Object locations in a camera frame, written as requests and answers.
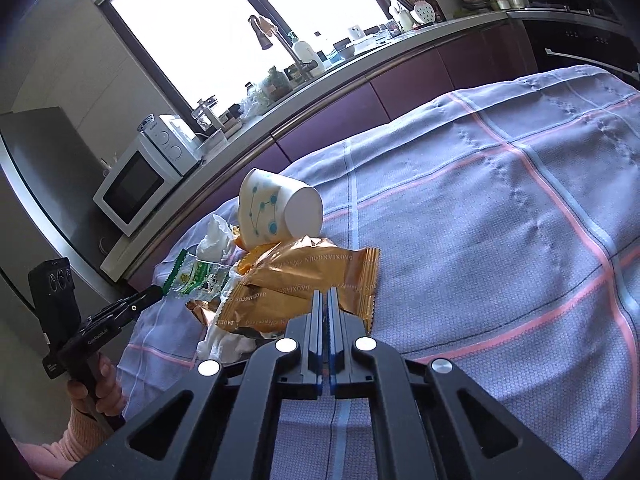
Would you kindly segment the pink sleeve left forearm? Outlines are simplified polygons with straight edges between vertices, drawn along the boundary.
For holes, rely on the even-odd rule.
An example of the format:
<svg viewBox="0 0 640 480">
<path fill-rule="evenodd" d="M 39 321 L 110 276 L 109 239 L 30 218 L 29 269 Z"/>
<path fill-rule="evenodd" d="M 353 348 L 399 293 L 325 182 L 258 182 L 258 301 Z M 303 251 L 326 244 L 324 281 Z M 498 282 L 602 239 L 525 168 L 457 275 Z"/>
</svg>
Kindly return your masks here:
<svg viewBox="0 0 640 480">
<path fill-rule="evenodd" d="M 73 404 L 60 440 L 50 444 L 23 443 L 15 439 L 12 442 L 38 479 L 61 479 L 107 438 L 91 414 Z"/>
</svg>

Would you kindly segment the person's left hand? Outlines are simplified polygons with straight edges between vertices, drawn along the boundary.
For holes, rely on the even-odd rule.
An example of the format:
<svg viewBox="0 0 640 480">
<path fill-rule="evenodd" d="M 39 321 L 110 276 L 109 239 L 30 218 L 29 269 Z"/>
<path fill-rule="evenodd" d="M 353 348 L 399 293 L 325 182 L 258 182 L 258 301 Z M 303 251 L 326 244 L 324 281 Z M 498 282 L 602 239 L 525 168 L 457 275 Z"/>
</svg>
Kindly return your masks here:
<svg viewBox="0 0 640 480">
<path fill-rule="evenodd" d="M 108 417 L 122 414 L 127 403 L 122 386 L 116 378 L 116 367 L 106 356 L 99 358 L 100 378 L 96 381 L 96 411 Z M 78 412 L 89 414 L 86 400 L 89 397 L 87 388 L 80 382 L 70 379 L 67 382 L 67 394 L 70 402 Z"/>
</svg>

